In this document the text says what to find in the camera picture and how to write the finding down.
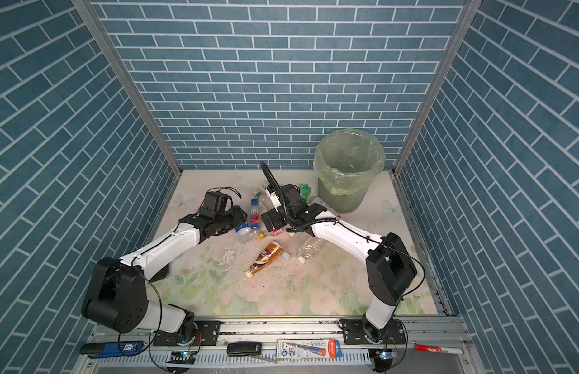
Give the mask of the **red label yellow cap bottle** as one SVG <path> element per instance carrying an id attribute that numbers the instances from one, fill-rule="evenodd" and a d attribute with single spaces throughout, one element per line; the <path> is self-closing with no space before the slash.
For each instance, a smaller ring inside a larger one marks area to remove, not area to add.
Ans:
<path id="1" fill-rule="evenodd" d="M 263 230 L 258 233 L 258 238 L 262 240 L 269 238 L 273 240 L 283 240 L 285 237 L 286 231 L 284 229 L 273 229 L 269 231 L 267 228 L 263 228 Z"/>

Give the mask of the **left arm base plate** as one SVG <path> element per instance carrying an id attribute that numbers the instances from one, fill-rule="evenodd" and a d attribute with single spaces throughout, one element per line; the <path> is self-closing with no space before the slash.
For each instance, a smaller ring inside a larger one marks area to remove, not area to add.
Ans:
<path id="1" fill-rule="evenodd" d="M 216 346 L 222 323 L 218 320 L 194 321 L 188 327 L 189 333 L 181 330 L 177 333 L 158 332 L 154 338 L 155 347 Z"/>

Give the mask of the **Fiji water bottle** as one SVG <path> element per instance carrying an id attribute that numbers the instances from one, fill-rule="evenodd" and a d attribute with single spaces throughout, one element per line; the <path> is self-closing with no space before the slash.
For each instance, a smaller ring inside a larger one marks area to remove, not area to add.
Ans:
<path id="1" fill-rule="evenodd" d="M 248 223 L 252 230 L 258 231 L 261 229 L 260 207 L 257 198 L 253 198 L 250 201 L 250 213 Z"/>

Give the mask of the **clear bottle green label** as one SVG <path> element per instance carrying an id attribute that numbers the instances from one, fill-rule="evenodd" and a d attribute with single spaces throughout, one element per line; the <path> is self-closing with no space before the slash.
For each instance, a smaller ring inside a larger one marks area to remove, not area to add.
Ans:
<path id="1" fill-rule="evenodd" d="M 253 195 L 256 201 L 258 201 L 258 207 L 261 213 L 266 213 L 269 210 L 273 210 L 275 208 L 270 197 L 264 190 L 255 189 L 253 191 Z"/>

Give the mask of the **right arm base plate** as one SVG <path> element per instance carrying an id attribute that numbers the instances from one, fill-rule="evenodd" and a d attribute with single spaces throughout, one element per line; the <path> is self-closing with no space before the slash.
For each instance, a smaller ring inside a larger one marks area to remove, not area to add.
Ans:
<path id="1" fill-rule="evenodd" d="M 390 319 L 382 329 L 376 328 L 365 316 L 360 319 L 340 319 L 339 328 L 345 344 L 406 344 L 406 331 L 400 320 Z"/>

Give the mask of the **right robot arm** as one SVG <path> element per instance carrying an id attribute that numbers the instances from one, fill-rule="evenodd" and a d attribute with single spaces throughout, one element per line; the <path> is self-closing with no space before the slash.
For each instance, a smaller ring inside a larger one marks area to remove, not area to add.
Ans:
<path id="1" fill-rule="evenodd" d="M 261 216 L 269 231 L 287 228 L 291 232 L 304 232 L 365 263 L 373 299 L 363 316 L 363 324 L 371 333 L 385 330 L 418 275 L 415 259 L 401 238 L 392 232 L 377 235 L 349 224 L 323 199 L 306 202 L 300 188 L 293 184 L 267 183 L 264 194 L 272 201 L 272 208 Z"/>

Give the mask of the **blue cap Pepsi bottle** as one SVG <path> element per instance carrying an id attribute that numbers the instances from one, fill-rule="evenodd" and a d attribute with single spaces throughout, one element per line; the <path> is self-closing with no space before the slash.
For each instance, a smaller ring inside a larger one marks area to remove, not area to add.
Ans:
<path id="1" fill-rule="evenodd" d="M 247 244 L 252 240 L 253 231 L 249 224 L 244 222 L 241 226 L 236 228 L 236 240 L 241 244 Z"/>

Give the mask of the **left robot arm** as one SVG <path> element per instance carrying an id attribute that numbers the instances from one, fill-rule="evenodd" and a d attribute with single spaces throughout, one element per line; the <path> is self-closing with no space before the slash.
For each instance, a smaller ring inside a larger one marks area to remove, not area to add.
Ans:
<path id="1" fill-rule="evenodd" d="M 192 313 L 150 301 L 149 282 L 188 249 L 225 235 L 246 220 L 247 213 L 238 206 L 224 212 L 189 214 L 174 229 L 141 249 L 100 260 L 82 302 L 82 316 L 121 334 L 132 330 L 189 333 Z"/>

